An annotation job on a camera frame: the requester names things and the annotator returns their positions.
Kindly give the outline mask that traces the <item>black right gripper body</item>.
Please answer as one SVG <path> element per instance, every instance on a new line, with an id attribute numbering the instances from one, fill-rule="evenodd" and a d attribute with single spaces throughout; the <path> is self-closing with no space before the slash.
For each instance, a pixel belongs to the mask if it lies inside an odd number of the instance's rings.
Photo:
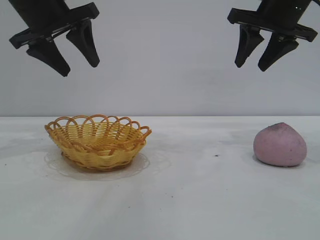
<path id="1" fill-rule="evenodd" d="M 255 11 L 232 8 L 227 19 L 231 24 L 250 26 L 312 42 L 317 32 L 299 24 L 300 18 L 311 2 L 311 0 L 263 0 Z"/>

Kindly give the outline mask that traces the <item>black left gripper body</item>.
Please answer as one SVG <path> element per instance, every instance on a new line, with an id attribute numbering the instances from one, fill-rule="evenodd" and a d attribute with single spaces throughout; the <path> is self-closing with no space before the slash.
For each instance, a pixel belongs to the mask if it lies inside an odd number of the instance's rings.
<path id="1" fill-rule="evenodd" d="M 11 0 L 28 28 L 9 39 L 16 48 L 56 36 L 100 14 L 94 2 L 70 9 L 64 0 Z"/>

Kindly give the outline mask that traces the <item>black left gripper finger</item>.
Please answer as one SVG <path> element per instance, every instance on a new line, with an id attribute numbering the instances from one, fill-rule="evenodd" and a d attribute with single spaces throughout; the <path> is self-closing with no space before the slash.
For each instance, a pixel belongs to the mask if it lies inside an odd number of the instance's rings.
<path id="1" fill-rule="evenodd" d="M 54 41 L 38 41 L 35 44 L 29 45 L 26 53 L 47 64 L 63 77 L 67 77 L 71 71 L 70 66 L 61 55 Z"/>
<path id="2" fill-rule="evenodd" d="M 99 65 L 100 58 L 94 43 L 91 20 L 77 23 L 67 33 L 66 38 L 82 53 L 93 68 Z"/>

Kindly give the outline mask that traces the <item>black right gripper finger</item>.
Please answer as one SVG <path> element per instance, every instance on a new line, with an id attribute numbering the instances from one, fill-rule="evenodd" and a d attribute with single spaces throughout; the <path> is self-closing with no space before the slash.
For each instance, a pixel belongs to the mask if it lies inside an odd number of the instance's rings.
<path id="1" fill-rule="evenodd" d="M 235 57 L 235 65 L 241 68 L 247 58 L 256 49 L 256 47 L 264 40 L 260 34 L 260 28 L 251 25 L 239 25 L 239 43 L 237 54 Z"/>
<path id="2" fill-rule="evenodd" d="M 273 32 L 268 45 L 258 62 L 259 69 L 262 72 L 265 72 L 277 60 L 295 50 L 298 46 L 299 43 L 295 36 Z"/>

